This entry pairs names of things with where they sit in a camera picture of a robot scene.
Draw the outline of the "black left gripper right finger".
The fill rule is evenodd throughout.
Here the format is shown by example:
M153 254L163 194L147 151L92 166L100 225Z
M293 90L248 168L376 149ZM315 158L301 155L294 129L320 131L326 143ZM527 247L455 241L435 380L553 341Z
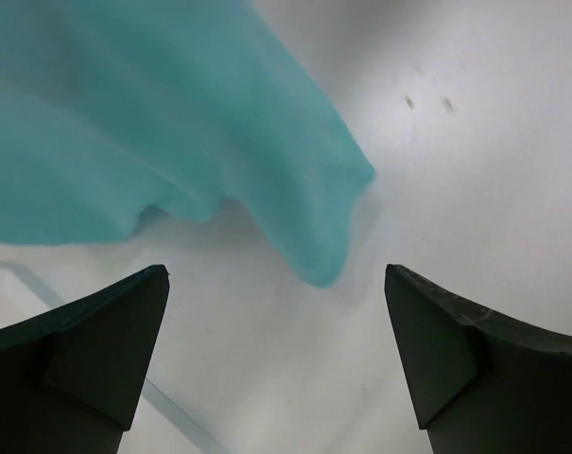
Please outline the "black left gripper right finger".
M418 426L435 453L572 453L572 337L389 264L385 296Z

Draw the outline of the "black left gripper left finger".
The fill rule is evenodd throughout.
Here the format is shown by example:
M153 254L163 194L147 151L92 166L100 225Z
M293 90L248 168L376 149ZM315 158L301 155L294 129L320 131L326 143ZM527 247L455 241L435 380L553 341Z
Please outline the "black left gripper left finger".
M153 265L0 329L0 453L115 453L130 430L165 314Z

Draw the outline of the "teal t shirt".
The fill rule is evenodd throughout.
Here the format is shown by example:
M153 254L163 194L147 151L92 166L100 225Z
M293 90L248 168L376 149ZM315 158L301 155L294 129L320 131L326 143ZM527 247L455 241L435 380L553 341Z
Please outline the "teal t shirt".
M245 1L0 1L0 243L117 242L241 203L332 285L373 166Z

